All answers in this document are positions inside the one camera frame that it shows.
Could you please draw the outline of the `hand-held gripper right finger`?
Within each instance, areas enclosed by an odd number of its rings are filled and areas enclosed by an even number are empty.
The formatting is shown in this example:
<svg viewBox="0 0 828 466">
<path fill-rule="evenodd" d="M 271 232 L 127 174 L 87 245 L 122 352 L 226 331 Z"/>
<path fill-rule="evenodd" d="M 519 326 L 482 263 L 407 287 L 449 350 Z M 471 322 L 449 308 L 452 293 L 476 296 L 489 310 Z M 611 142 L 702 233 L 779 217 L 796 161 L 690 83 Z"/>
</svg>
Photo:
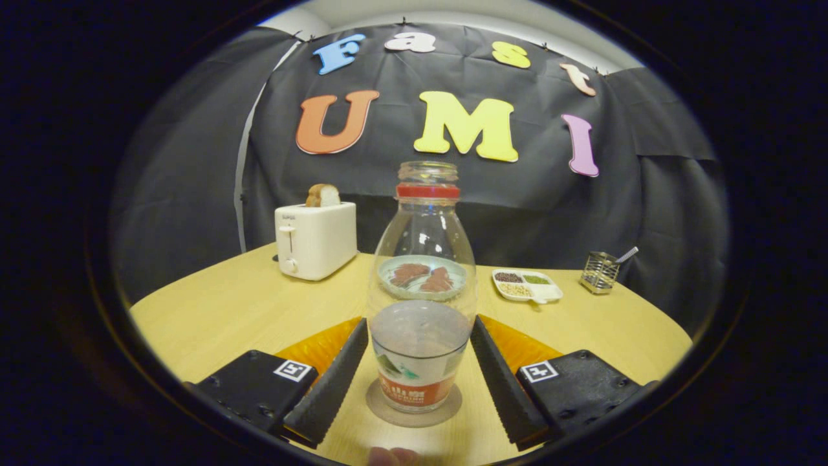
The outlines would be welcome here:
<svg viewBox="0 0 828 466">
<path fill-rule="evenodd" d="M 509 442 L 519 450 L 597 427 L 653 391 L 597 354 L 562 354 L 490 316 L 478 315 L 471 342 Z"/>
</svg>

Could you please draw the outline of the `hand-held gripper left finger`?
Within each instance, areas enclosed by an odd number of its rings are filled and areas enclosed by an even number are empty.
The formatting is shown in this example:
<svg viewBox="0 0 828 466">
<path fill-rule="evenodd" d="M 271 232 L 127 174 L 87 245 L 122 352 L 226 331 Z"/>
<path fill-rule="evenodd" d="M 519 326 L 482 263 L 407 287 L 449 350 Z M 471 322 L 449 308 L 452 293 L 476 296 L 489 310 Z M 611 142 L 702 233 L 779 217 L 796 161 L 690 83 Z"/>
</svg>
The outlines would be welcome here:
<svg viewBox="0 0 828 466">
<path fill-rule="evenodd" d="M 184 386 L 234 421 L 316 448 L 340 410 L 369 342 L 356 316 L 271 355 L 249 350 Z"/>
</svg>

